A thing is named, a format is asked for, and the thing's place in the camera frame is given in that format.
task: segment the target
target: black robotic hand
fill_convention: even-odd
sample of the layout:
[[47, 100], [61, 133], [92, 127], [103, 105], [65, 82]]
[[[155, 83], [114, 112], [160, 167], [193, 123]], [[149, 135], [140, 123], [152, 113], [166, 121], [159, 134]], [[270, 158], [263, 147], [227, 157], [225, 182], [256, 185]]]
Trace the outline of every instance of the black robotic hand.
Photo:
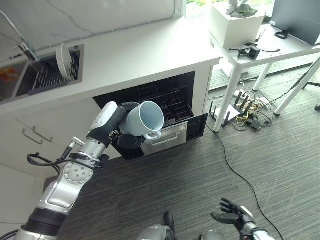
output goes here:
[[235, 204], [234, 202], [222, 198], [221, 210], [224, 213], [212, 212], [211, 216], [222, 224], [234, 224], [236, 229], [241, 232], [247, 223], [253, 223], [254, 218], [251, 212], [245, 207]]

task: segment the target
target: gray carpet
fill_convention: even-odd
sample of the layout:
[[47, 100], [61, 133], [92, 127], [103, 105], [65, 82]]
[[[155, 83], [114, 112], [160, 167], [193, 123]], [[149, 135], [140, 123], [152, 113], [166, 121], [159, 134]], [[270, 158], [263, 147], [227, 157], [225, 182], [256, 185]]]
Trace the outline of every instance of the gray carpet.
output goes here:
[[[275, 99], [304, 71], [266, 79], [261, 90]], [[253, 84], [246, 82], [245, 88]], [[211, 99], [219, 104], [222, 98], [216, 97], [225, 90], [212, 91], [208, 105]], [[319, 93], [315, 86], [301, 91], [280, 117], [272, 119], [272, 127], [238, 132], [229, 124], [218, 134], [229, 163], [253, 185], [264, 213], [285, 240], [320, 239], [320, 112], [314, 110]], [[207, 124], [212, 128], [214, 122], [209, 118]], [[207, 127], [202, 138], [139, 160], [120, 158], [96, 172], [59, 239], [134, 240], [143, 228], [161, 224], [163, 213], [171, 211], [179, 240], [194, 240], [207, 230], [237, 240], [233, 226], [210, 217], [219, 210], [221, 197], [245, 205], [259, 226], [280, 239], [259, 212], [252, 190], [228, 168], [220, 141]]]

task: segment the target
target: white kitchen counter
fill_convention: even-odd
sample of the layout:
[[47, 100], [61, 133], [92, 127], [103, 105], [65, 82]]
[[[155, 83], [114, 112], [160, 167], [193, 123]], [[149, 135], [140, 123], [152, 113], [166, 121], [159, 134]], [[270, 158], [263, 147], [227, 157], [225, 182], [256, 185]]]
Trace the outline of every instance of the white kitchen counter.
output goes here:
[[213, 66], [221, 57], [202, 29], [179, 18], [69, 43], [84, 44], [82, 82], [0, 105], [0, 122]]

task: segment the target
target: white cabinet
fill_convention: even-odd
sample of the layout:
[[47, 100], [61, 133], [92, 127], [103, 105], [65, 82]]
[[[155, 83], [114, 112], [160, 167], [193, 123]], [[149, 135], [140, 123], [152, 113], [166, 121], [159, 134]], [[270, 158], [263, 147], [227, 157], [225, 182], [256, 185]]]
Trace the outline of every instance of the white cabinet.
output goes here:
[[27, 155], [36, 152], [55, 161], [63, 150], [41, 139], [15, 119], [0, 124], [0, 164], [43, 179], [57, 175], [52, 167], [34, 166], [27, 162]]
[[[86, 140], [88, 130], [100, 111], [96, 102], [88, 98], [21, 117], [19, 121], [31, 129], [35, 127], [38, 134], [49, 140], [52, 138], [54, 144], [65, 149], [72, 137]], [[111, 159], [121, 157], [112, 146], [104, 153]]]
[[43, 179], [0, 164], [0, 236], [20, 228], [36, 207]]

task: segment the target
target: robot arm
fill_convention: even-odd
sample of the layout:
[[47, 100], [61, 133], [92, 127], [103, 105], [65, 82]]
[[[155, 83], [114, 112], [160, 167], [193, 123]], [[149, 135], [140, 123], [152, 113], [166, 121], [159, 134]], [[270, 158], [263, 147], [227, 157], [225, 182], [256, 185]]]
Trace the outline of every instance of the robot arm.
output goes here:
[[[94, 120], [85, 142], [73, 137], [59, 159], [64, 161], [69, 156], [72, 161], [64, 164], [58, 179], [46, 189], [28, 222], [16, 234], [15, 240], [57, 239], [80, 190], [92, 178], [94, 169], [103, 167], [109, 159], [103, 152], [110, 143], [116, 143], [120, 148], [125, 146], [133, 149], [144, 142], [143, 136], [121, 134], [118, 130], [119, 124], [138, 105], [136, 102], [128, 102], [118, 106], [111, 101]], [[80, 146], [79, 150], [70, 154], [76, 145]]]
[[234, 224], [241, 240], [275, 240], [267, 230], [256, 225], [253, 214], [246, 207], [225, 198], [221, 199], [220, 205], [224, 213], [213, 212], [211, 216], [222, 224]]

